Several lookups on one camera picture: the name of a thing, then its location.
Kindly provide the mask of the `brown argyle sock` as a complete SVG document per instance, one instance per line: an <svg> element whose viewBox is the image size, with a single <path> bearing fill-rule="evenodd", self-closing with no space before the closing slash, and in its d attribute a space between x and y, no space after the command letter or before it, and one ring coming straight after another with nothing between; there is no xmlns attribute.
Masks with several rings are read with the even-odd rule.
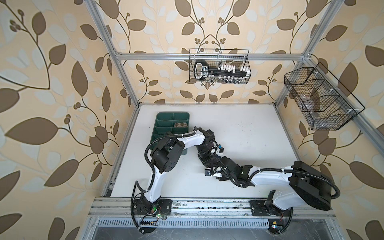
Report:
<svg viewBox="0 0 384 240"><path fill-rule="evenodd" d="M188 127L188 123L186 123L186 122L176 122L174 124L174 127L175 128L187 128Z"/></svg>

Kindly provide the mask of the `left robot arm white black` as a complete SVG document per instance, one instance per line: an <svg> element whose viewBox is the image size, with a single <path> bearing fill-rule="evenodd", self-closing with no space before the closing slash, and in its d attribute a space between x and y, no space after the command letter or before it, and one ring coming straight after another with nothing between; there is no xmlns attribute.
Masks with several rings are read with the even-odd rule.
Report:
<svg viewBox="0 0 384 240"><path fill-rule="evenodd" d="M135 181L130 205L131 218L141 234L150 233L149 225L153 223L146 223L144 220L138 222L135 218L134 207L139 207L137 212L138 214L143 213L144 218L160 219L165 215L159 201L166 174L175 168L183 151L191 147L197 148L198 158L213 175L214 170L217 169L215 164L220 159L219 154L224 152L224 148L216 142L214 133L210 130L205 131L202 128L194 127L191 132L186 134L175 135L168 132L165 136L150 142L146 147L144 157L151 168L151 177L146 189Z"/></svg>

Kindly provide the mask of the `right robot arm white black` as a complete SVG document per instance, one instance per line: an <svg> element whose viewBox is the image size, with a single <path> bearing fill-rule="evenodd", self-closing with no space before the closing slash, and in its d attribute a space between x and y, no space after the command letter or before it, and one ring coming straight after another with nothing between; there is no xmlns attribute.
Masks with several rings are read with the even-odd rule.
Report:
<svg viewBox="0 0 384 240"><path fill-rule="evenodd" d="M240 166L227 157L215 157L208 161L205 176L230 181L242 189L264 185L281 187L270 190L262 204L251 204L253 210L269 216L283 216L302 205L329 211L331 201L341 195L333 180L301 161L286 168L258 168Z"/></svg>

